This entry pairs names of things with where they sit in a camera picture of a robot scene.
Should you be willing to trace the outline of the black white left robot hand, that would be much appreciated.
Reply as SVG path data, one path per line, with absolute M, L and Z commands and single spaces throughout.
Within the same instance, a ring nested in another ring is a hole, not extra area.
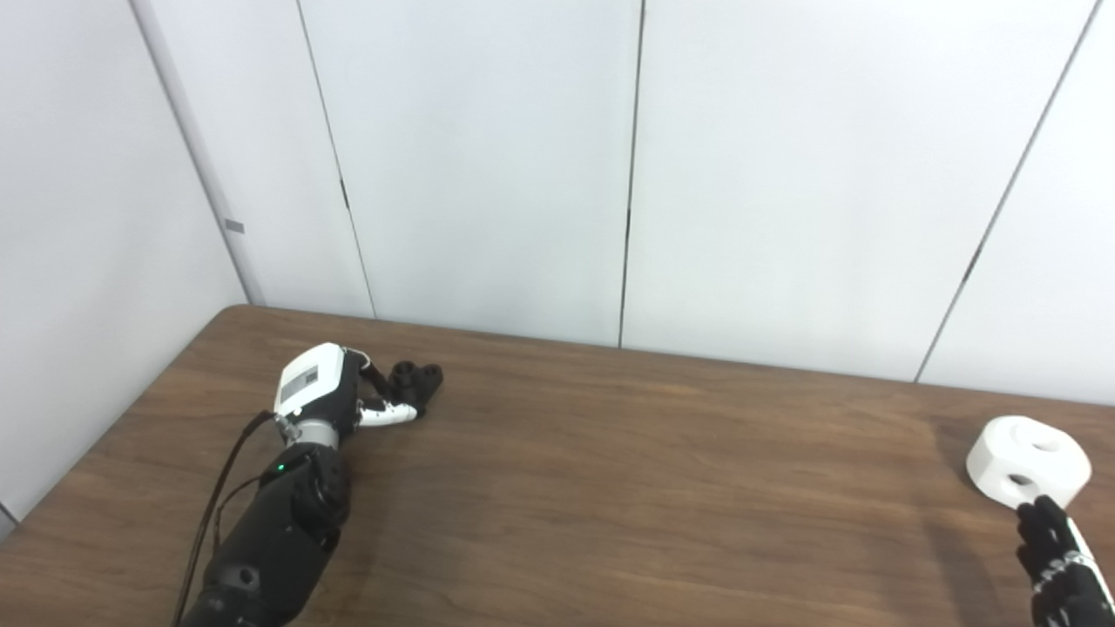
M 292 438 L 331 431 L 339 440 L 360 428 L 378 428 L 419 418 L 407 402 L 388 401 L 389 386 L 366 353 L 320 344 L 299 354 L 281 373 L 274 413 Z

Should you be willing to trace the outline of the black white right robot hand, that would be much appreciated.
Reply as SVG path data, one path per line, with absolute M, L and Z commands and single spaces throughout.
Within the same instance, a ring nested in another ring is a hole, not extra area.
M 1035 626 L 1112 626 L 1111 587 L 1072 517 L 1048 495 L 1021 503 L 1016 517 Z

